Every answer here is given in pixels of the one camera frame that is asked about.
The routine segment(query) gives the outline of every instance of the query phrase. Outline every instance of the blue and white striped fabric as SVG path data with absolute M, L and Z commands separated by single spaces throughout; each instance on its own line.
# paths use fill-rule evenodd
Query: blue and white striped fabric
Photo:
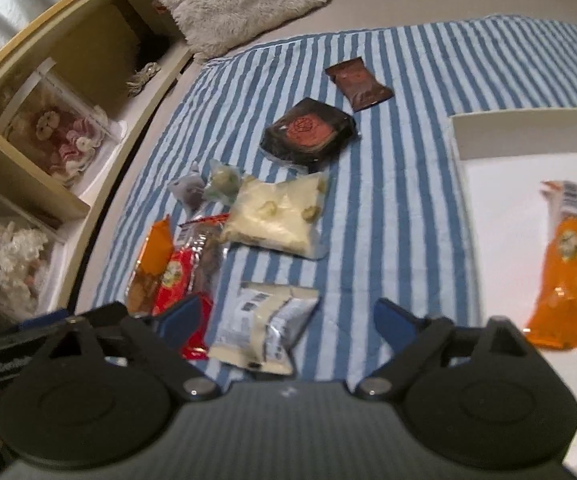
M 181 102 L 124 207 L 96 304 L 124 300 L 150 225 L 184 220 L 166 183 L 211 158 L 262 180 L 288 172 L 258 150 L 264 126 L 305 96 L 347 112 L 324 70 L 361 56 L 395 97 L 355 114 L 362 139 L 330 169 L 317 262 L 238 247 L 222 267 L 212 340 L 242 280 L 315 286 L 318 311 L 295 349 L 299 376 L 353 385 L 389 357 L 371 320 L 381 296 L 415 314 L 479 321 L 460 188 L 443 132 L 476 110 L 577 107 L 577 26 L 492 16 L 469 22 L 302 36 L 213 60 Z M 242 373 L 198 364 L 226 384 Z

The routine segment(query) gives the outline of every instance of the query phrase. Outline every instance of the transparent storage container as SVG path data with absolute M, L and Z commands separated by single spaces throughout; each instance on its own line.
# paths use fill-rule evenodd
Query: transparent storage container
M 47 174 L 81 195 L 92 184 L 126 131 L 86 102 L 51 70 L 33 71 L 0 116 L 0 133 Z
M 53 229 L 0 195 L 0 313 L 21 321 L 45 310 L 63 246 Z

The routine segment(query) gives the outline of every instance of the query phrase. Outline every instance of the white box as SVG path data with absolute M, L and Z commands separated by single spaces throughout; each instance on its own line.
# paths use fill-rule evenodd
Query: white box
M 451 118 L 478 268 L 482 318 L 523 328 L 548 244 L 543 180 L 577 182 L 577 109 L 508 110 Z M 577 398 L 577 350 L 543 352 Z M 566 463 L 577 472 L 577 435 Z

